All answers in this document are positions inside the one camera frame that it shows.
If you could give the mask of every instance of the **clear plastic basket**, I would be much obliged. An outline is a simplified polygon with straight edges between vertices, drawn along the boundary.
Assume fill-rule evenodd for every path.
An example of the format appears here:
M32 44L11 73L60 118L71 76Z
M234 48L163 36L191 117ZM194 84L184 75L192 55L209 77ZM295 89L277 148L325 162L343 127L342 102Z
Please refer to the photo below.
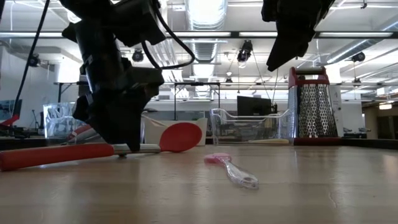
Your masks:
M43 105L44 134L46 138L65 138L84 122L72 117L75 103Z
M213 143L292 144L291 112L267 116L232 116L223 109L210 111Z

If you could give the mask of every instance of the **desk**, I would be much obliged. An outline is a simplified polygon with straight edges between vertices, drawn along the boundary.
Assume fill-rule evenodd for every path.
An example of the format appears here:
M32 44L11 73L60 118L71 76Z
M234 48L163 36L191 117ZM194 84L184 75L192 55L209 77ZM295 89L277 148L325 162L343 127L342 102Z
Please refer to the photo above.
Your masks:
M203 156L257 176L234 186ZM398 223L398 151L206 146L0 173L1 224Z
M12 137L0 137L0 151L23 149L29 147L45 147L65 142L65 138L45 139L44 136L33 136L31 138L16 139Z

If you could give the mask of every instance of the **red handle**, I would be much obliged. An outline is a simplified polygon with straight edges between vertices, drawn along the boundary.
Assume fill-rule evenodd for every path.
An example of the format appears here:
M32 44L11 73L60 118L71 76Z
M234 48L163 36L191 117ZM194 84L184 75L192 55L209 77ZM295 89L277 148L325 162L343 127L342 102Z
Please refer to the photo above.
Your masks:
M0 152L0 170L8 171L56 162L112 156L109 144L37 147Z
M299 75L318 75L316 80L300 80ZM329 85L329 77L326 74L326 68L303 68L292 67L289 72L289 88L293 86L302 86L305 84L326 84Z

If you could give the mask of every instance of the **security camera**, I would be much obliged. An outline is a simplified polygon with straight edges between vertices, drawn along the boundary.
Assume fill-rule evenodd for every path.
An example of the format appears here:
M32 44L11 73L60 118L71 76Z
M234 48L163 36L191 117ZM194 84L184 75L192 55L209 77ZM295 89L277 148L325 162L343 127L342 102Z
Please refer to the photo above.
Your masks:
M131 57L133 62L142 62L144 59L144 54L141 49L136 49Z
M39 54L32 54L32 56L28 58L28 62L30 67L39 67L41 63L41 60L39 59Z
M245 40L241 50L238 53L237 60L239 62L247 62L247 60L251 56L252 51L253 51L253 45L251 43L251 40Z
M363 52L360 52L354 56L351 57L351 60L353 62L363 62L365 60L365 54Z

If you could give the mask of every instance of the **wire basket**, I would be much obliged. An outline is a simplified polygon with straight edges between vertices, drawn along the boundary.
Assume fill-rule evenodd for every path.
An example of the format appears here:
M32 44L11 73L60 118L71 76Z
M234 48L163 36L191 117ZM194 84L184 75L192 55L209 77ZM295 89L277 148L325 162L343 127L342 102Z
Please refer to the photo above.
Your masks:
M210 111L213 144L292 144L290 110L267 116L232 116Z

